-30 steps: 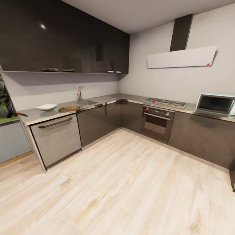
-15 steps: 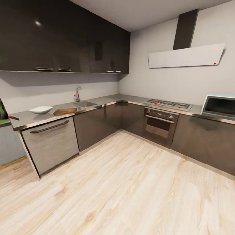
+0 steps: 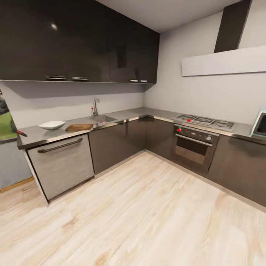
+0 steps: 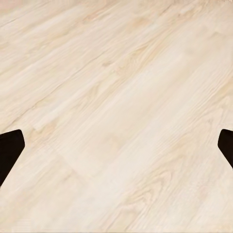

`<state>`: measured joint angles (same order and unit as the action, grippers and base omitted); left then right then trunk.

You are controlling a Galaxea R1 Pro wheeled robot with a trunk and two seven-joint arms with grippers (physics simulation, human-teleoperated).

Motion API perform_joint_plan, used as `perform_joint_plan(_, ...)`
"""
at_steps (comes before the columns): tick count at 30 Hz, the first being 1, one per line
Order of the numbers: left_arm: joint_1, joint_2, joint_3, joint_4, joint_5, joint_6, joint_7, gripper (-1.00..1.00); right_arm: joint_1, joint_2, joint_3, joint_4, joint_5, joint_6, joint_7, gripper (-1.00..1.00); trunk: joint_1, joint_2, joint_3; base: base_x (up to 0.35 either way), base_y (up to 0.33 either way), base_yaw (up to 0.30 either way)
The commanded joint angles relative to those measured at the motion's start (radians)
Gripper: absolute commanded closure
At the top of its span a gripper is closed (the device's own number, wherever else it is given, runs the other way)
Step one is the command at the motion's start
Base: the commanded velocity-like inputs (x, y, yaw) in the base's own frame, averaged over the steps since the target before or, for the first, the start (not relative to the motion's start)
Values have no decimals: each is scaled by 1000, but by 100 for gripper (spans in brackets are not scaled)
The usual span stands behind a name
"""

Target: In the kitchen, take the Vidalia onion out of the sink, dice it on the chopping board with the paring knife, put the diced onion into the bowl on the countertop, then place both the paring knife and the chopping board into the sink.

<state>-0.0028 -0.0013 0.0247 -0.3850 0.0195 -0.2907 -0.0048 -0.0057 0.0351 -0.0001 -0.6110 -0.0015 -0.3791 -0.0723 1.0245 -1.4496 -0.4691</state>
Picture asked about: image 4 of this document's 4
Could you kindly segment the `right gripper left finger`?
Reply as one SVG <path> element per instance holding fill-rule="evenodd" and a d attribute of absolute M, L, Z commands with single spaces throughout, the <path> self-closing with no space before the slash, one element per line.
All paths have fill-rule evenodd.
<path fill-rule="evenodd" d="M 0 187 L 24 148 L 21 129 L 0 134 Z"/>

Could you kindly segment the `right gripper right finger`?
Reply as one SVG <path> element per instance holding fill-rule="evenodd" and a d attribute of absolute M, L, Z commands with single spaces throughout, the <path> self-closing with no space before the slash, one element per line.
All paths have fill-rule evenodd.
<path fill-rule="evenodd" d="M 222 129 L 217 145 L 233 168 L 233 131 Z"/>

